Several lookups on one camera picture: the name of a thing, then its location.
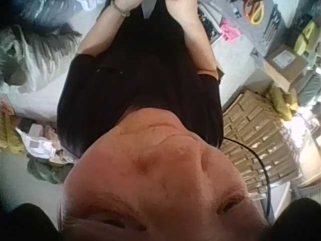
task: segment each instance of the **scissors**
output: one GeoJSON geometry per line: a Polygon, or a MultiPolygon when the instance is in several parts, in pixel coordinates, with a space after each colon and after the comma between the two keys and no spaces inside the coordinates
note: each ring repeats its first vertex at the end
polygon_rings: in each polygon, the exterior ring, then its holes
{"type": "Polygon", "coordinates": [[[264,0],[244,0],[244,14],[251,24],[258,25],[264,18],[264,0]]]}

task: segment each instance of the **hand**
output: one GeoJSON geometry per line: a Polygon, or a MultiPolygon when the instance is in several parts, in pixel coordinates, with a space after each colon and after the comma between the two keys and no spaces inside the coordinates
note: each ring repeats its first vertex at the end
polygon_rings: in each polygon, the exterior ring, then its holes
{"type": "Polygon", "coordinates": [[[115,0],[115,4],[124,12],[130,12],[141,4],[142,0],[115,0]]]}
{"type": "Polygon", "coordinates": [[[199,21],[197,0],[166,0],[166,6],[172,17],[182,26],[199,21]]]}

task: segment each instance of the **bracelet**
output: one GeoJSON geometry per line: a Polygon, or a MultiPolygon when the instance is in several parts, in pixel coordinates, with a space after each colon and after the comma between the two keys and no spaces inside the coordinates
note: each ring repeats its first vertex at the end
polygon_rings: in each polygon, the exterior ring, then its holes
{"type": "Polygon", "coordinates": [[[121,10],[115,3],[115,0],[111,0],[111,5],[123,16],[123,17],[129,17],[130,12],[126,13],[123,10],[121,10]]]}

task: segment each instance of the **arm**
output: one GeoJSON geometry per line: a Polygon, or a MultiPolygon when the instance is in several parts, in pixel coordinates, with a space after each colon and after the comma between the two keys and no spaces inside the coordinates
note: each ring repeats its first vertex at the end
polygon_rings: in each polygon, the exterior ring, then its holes
{"type": "Polygon", "coordinates": [[[188,26],[182,26],[185,35],[185,45],[189,50],[199,74],[209,74],[217,80],[216,60],[204,27],[199,19],[188,26]]]}
{"type": "MultiPolygon", "coordinates": [[[[129,13],[140,3],[141,0],[115,0],[115,4],[124,13],[129,13]]],[[[80,43],[77,53],[97,56],[107,50],[124,19],[125,17],[114,6],[108,6],[80,43]]]]}
{"type": "Polygon", "coordinates": [[[199,73],[218,79],[214,53],[198,17],[197,0],[166,0],[166,5],[169,13],[184,30],[185,45],[199,73]]]}

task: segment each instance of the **wrist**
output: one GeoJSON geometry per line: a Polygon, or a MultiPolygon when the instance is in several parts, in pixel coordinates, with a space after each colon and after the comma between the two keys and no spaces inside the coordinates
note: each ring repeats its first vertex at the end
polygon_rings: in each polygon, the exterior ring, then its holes
{"type": "Polygon", "coordinates": [[[185,21],[182,21],[180,24],[181,24],[184,32],[195,31],[196,29],[203,27],[198,16],[196,16],[194,18],[189,18],[185,21]]]}
{"type": "Polygon", "coordinates": [[[130,13],[133,10],[133,7],[129,6],[124,0],[114,0],[114,3],[124,13],[130,13]]]}

